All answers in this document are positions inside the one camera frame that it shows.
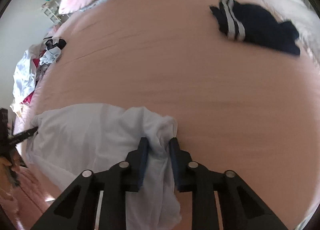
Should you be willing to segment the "light grey white garment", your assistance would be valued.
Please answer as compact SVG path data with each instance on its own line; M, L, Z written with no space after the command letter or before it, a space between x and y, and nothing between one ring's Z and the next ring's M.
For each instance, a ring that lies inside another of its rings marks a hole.
M126 201L128 229L172 229L181 220L174 194L169 141L177 122L144 107L78 104L35 116L37 127L24 153L29 169L52 196L59 196L84 170L97 173L125 160L140 139L149 141L142 189Z

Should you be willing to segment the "pile of white pink clothes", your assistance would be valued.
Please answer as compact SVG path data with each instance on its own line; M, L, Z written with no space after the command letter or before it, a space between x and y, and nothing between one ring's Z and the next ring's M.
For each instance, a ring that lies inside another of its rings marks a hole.
M48 67L56 63L62 49L67 45L63 38L47 37L39 44L31 45L15 67L13 79L12 111L21 117L23 110L31 103L37 84Z

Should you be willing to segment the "pink fluffy rug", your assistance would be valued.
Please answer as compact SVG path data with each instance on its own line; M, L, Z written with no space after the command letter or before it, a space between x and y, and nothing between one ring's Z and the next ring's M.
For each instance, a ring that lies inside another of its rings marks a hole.
M35 175L21 165L16 150L11 160L1 156L1 208L15 229L31 229L54 200Z

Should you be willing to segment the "pink bed sheet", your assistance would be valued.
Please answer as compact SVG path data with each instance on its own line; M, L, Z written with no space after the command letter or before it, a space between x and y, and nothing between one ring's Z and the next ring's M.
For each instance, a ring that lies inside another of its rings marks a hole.
M209 9L218 2L110 0L73 14L25 122L79 103L172 116L184 150L236 171L294 229L319 204L318 69L305 51L228 40Z

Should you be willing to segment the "navy white striped garment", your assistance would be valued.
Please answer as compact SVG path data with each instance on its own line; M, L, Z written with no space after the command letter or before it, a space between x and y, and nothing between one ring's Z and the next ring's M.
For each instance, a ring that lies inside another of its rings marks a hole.
M256 4L239 3L236 0L219 0L219 6L211 5L219 31L229 40L246 42L293 56L300 55L296 45L299 32L291 21L279 22L265 8Z

